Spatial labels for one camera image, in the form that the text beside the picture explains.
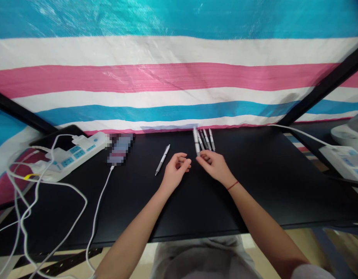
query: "phone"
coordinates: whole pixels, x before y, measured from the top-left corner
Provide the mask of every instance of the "phone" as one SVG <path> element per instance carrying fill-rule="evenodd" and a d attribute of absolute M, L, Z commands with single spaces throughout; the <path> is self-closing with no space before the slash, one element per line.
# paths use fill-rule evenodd
<path fill-rule="evenodd" d="M 111 149 L 107 158 L 107 164 L 120 166 L 126 159 L 129 149 L 134 141 L 134 134 L 114 134 L 110 135 Z"/>

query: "red string bracelet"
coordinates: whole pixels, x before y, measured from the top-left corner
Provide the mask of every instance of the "red string bracelet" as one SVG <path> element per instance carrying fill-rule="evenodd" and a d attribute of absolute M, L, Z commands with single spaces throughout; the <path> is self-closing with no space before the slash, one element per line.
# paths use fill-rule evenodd
<path fill-rule="evenodd" d="M 233 184 L 231 187 L 229 187 L 227 190 L 229 191 L 233 186 L 235 186 L 238 183 L 238 181 L 236 181 L 235 184 Z"/>

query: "yellow cable tie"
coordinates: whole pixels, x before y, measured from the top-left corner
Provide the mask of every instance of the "yellow cable tie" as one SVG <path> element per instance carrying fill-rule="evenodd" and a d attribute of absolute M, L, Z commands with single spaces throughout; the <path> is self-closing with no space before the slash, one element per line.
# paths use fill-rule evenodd
<path fill-rule="evenodd" d="M 29 178 L 31 178 L 31 176 L 40 176 L 40 174 L 28 174 L 24 177 L 24 180 L 28 180 Z"/>

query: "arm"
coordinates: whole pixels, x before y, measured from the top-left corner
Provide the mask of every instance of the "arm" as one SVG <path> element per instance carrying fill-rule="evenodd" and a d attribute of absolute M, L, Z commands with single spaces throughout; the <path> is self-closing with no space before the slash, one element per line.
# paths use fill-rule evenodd
<path fill-rule="evenodd" d="M 197 157 L 196 160 L 227 189 L 237 181 L 222 155 L 204 150 L 201 151 L 201 157 Z M 230 188 L 229 194 L 254 241 L 282 279 L 291 278 L 296 267 L 309 263 L 287 233 L 240 183 Z"/>
<path fill-rule="evenodd" d="M 95 271 L 98 279 L 128 279 L 138 264 L 167 199 L 191 168 L 187 154 L 177 153 L 165 169 L 162 183 L 142 211 L 120 235 Z"/>

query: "left hand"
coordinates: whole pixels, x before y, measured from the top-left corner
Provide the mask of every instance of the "left hand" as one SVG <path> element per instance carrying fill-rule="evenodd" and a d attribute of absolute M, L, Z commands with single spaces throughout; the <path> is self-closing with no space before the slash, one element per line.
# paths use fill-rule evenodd
<path fill-rule="evenodd" d="M 183 175 L 189 172 L 191 168 L 191 159 L 187 159 L 187 154 L 176 153 L 167 163 L 164 179 L 162 180 L 160 189 L 172 193 L 179 183 L 182 181 Z"/>

